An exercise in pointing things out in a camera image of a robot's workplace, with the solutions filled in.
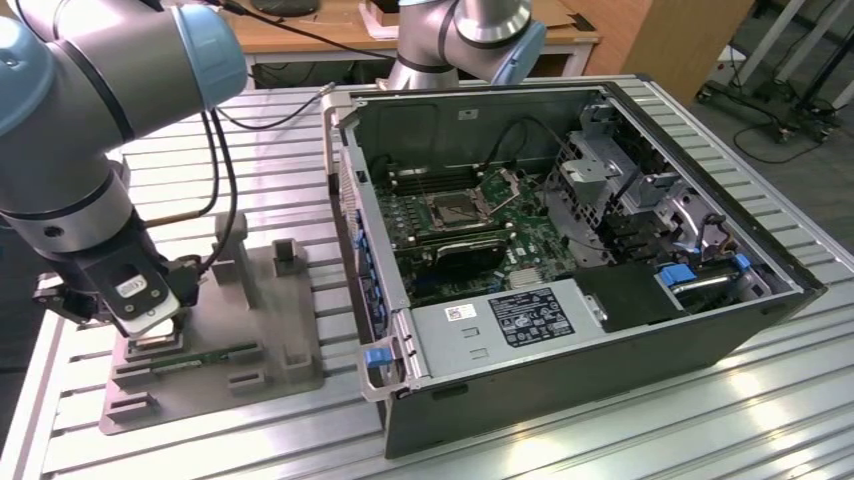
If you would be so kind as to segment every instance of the floor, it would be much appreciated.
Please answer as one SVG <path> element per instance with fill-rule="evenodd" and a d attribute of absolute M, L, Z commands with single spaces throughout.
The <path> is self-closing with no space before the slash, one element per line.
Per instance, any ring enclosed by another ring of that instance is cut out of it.
<path fill-rule="evenodd" d="M 752 51 L 759 44 L 775 17 L 776 13 L 771 11 L 762 18 L 744 21 L 734 39 L 734 44 L 743 53 Z M 788 25 L 766 56 L 763 69 L 754 73 L 746 84 L 747 90 L 756 82 L 770 78 L 771 66 L 780 60 L 788 45 L 804 32 L 806 29 L 799 25 Z M 800 91 L 835 48 L 833 42 L 822 40 L 798 68 L 791 83 Z M 853 79 L 854 54 L 849 54 L 819 97 L 833 100 Z M 704 105 L 695 104 L 690 110 L 730 146 L 734 146 L 732 135 L 739 130 L 767 122 L 767 117 L 736 105 L 726 97 L 716 97 Z M 854 251 L 854 106 L 843 109 L 838 116 L 842 129 L 834 132 L 824 145 L 796 160 L 783 165 L 766 165 L 750 159 L 747 161 L 845 248 Z M 739 137 L 739 144 L 752 155 L 770 161 L 784 159 L 816 145 L 804 138 L 795 138 L 784 145 L 776 144 L 762 131 L 746 133 Z"/>
<path fill-rule="evenodd" d="M 735 36 L 735 45 L 748 53 L 767 31 L 775 13 L 763 18 L 748 19 Z M 766 61 L 770 65 L 783 56 L 787 46 L 804 32 L 798 25 L 790 25 Z M 795 87 L 808 82 L 822 63 L 831 55 L 835 45 L 822 41 L 814 55 L 792 77 Z M 827 83 L 822 96 L 833 99 L 854 78 L 854 61 L 849 58 Z M 754 75 L 755 80 L 767 78 L 771 67 Z M 292 72 L 292 83 L 307 82 L 315 72 Z M 766 118 L 751 110 L 735 105 L 724 98 L 707 105 L 694 105 L 691 112 L 711 128 L 715 134 L 732 145 L 732 135 L 744 127 L 763 123 Z M 834 236 L 842 245 L 854 251 L 854 107 L 839 112 L 843 130 L 838 131 L 827 143 L 784 165 L 766 165 L 750 161 L 755 169 L 791 199 L 815 222 Z M 742 145 L 760 158 L 786 158 L 815 144 L 804 139 L 794 139 L 778 145 L 762 132 L 751 131 L 742 138 Z M 28 297 L 35 286 L 35 276 L 41 268 L 40 261 L 15 234 L 0 229 L 0 446 L 11 421 L 17 393 L 29 359 L 39 328 L 40 312 Z"/>

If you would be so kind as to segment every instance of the connector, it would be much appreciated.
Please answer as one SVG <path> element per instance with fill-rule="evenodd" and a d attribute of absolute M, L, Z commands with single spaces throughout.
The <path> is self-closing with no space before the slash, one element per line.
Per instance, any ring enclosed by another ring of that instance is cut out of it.
<path fill-rule="evenodd" d="M 335 89 L 335 82 L 329 82 L 320 87 L 320 91 L 317 92 L 317 95 L 323 96 L 328 94 L 333 89 Z"/>

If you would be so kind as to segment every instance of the slotted metal surface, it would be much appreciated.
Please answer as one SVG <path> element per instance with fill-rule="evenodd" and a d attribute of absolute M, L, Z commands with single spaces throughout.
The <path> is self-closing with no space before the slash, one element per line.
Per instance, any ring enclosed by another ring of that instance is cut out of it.
<path fill-rule="evenodd" d="M 360 397 L 356 330 L 323 186 L 316 108 L 287 127 L 228 128 L 248 213 L 248 246 L 307 245 L 327 382 L 321 390 L 115 437 L 97 418 L 115 338 L 48 315 L 0 478 L 768 478 L 854 471 L 851 256 L 779 196 L 675 101 L 634 77 L 616 83 L 791 253 L 830 285 L 784 325 L 715 367 L 395 461 L 383 458 L 373 405 Z M 225 111 L 263 121 L 309 89 L 243 95 Z M 145 218 L 199 208 L 211 173 L 199 120 L 127 148 Z M 227 208 L 220 199 L 215 211 Z M 211 218 L 152 231 L 167 256 L 209 249 Z M 519 392 L 524 401 L 524 392 Z"/>

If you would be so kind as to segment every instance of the motherboard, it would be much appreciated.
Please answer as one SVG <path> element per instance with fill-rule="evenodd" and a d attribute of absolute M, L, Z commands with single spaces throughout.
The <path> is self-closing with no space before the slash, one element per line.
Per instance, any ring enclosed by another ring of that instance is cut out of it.
<path fill-rule="evenodd" d="M 414 306 L 566 277 L 575 260 L 548 218 L 544 176 L 495 166 L 395 172 L 377 189 Z"/>

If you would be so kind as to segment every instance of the blue tab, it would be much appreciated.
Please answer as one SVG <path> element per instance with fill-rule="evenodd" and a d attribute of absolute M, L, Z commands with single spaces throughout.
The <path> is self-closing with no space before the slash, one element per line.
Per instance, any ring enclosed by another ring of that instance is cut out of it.
<path fill-rule="evenodd" d="M 736 254 L 734 260 L 735 260 L 735 266 L 738 267 L 739 272 L 743 272 L 750 268 L 750 260 L 747 259 L 743 253 Z"/>
<path fill-rule="evenodd" d="M 393 356 L 391 355 L 391 348 L 372 348 L 364 351 L 364 363 L 368 368 L 381 367 L 384 365 L 391 365 L 393 362 Z"/>
<path fill-rule="evenodd" d="M 660 271 L 662 281 L 667 287 L 696 280 L 696 275 L 687 265 L 668 265 Z"/>

